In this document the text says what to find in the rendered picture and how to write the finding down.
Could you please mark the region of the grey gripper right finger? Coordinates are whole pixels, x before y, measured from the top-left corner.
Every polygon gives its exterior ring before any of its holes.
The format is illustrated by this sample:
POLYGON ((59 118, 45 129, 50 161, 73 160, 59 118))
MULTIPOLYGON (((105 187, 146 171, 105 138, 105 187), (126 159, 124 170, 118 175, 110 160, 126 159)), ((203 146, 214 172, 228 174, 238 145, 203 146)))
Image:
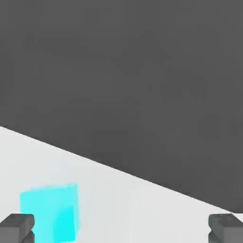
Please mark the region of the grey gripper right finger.
POLYGON ((243 222, 233 214, 210 214, 208 243, 243 243, 243 222))

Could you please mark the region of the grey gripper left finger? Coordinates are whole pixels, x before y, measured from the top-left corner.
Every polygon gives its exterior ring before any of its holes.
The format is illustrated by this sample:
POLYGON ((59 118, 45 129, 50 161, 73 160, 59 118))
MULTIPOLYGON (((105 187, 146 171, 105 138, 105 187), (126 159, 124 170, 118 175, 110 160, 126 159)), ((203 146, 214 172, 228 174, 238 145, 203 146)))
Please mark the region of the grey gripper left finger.
POLYGON ((0 222, 0 243, 35 243, 33 214, 10 214, 0 222))

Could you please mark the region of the large cyan box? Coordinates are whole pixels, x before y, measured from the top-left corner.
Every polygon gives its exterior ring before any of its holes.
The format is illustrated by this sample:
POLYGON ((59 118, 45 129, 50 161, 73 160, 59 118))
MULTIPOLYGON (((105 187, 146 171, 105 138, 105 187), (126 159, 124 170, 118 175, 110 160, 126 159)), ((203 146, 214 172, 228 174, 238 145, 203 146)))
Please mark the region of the large cyan box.
POLYGON ((35 243, 74 242, 80 230, 76 183, 29 189, 19 195, 20 212, 33 214, 35 243))

